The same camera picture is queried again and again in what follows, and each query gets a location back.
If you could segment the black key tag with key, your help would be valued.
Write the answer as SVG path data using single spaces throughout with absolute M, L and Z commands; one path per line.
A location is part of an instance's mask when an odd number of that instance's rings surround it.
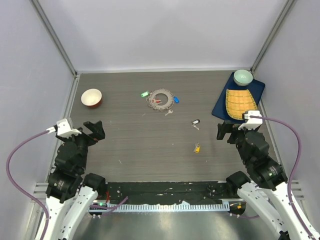
M 193 120 L 193 121 L 191 122 L 191 125 L 192 125 L 195 129 L 199 130 L 199 128 L 197 127 L 197 124 L 199 124 L 199 123 L 200 123 L 200 120 L 199 120 L 199 119 L 196 119 L 196 120 Z

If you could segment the green key tag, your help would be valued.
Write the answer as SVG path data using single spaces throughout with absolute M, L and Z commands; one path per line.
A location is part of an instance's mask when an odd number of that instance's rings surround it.
M 149 94 L 150 94 L 150 93 L 149 93 L 148 91 L 145 91 L 145 92 L 141 93 L 140 96 L 141 96 L 142 98 L 145 98 L 145 97 L 147 97 Z

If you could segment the large silver keyring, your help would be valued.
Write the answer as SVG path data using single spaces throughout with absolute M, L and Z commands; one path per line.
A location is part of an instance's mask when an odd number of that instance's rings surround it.
M 159 97 L 165 96 L 166 101 L 162 101 Z M 174 95 L 165 88 L 156 89 L 151 91 L 146 96 L 148 106 L 157 111 L 169 110 L 174 105 Z

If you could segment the red key tag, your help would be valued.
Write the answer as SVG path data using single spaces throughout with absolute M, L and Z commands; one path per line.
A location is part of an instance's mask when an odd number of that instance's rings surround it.
M 162 101 L 160 99 L 152 99 L 151 102 L 153 104 L 161 104 L 162 103 Z

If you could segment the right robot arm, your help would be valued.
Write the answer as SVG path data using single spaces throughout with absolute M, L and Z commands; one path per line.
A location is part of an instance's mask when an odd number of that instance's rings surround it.
M 226 179 L 226 193 L 240 197 L 266 223 L 276 240 L 318 240 L 319 232 L 296 204 L 282 166 L 269 156 L 269 144 L 257 129 L 231 121 L 217 125 L 217 140 L 229 134 L 246 168 Z

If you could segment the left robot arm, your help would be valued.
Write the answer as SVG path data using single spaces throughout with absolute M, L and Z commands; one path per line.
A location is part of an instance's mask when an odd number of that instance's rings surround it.
M 100 175 L 85 174 L 89 147 L 106 137 L 102 121 L 86 121 L 74 128 L 68 118 L 57 121 L 49 128 L 62 144 L 54 160 L 55 169 L 48 176 L 45 208 L 35 239 L 71 240 L 95 199 L 102 199 L 107 192 L 106 179 Z

